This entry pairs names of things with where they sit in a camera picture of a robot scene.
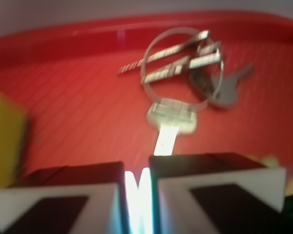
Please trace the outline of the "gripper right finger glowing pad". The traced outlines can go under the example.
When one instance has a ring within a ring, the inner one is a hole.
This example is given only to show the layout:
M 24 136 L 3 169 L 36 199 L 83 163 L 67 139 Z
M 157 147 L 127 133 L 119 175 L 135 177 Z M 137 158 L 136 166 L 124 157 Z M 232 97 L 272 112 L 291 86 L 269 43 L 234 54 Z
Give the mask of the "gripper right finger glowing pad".
M 236 153 L 151 156 L 156 234 L 293 234 L 282 174 Z

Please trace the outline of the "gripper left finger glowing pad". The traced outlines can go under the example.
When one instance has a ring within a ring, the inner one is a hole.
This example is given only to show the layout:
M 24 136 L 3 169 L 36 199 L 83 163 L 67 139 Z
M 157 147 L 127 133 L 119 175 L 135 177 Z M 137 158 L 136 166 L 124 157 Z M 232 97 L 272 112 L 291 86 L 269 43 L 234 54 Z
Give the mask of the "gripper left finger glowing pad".
M 36 170 L 0 189 L 0 234 L 125 234 L 122 162 Z

